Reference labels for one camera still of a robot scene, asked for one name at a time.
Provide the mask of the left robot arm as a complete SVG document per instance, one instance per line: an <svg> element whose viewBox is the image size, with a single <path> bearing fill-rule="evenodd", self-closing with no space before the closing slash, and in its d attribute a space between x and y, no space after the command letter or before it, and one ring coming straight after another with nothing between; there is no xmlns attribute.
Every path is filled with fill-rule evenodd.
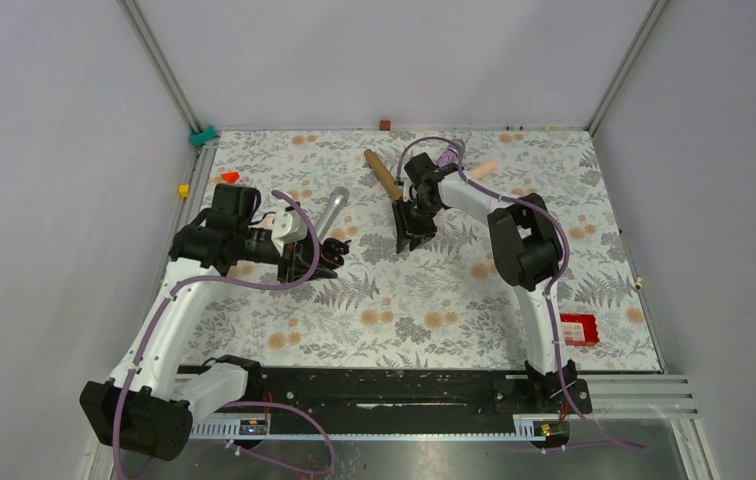
<svg viewBox="0 0 756 480"><path fill-rule="evenodd" d="M349 193L332 191L318 220L298 202L274 192L275 209L261 220L252 187L219 184L212 203L173 237L158 298L131 347L103 382L88 382L80 405L96 438L115 453L173 460L192 427L232 403L242 411L267 398L255 360L224 355L198 377L178 384L182 350L214 287L230 284L282 291L313 279L334 279L348 246L327 237ZM277 280L255 284L229 277L239 262L273 265Z"/></svg>

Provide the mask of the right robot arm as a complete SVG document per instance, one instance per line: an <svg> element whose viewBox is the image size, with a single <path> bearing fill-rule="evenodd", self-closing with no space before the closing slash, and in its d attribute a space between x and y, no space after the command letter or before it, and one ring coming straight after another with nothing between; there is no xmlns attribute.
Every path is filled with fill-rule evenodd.
<svg viewBox="0 0 756 480"><path fill-rule="evenodd" d="M486 225L494 265L518 300L526 336L527 396L537 410L591 412L587 385L564 351L557 283L568 255L562 229L537 194L510 198L467 176L459 164L437 165L422 153L401 163L393 185L406 191L392 202L396 250L414 250L437 233L435 217L460 210Z"/></svg>

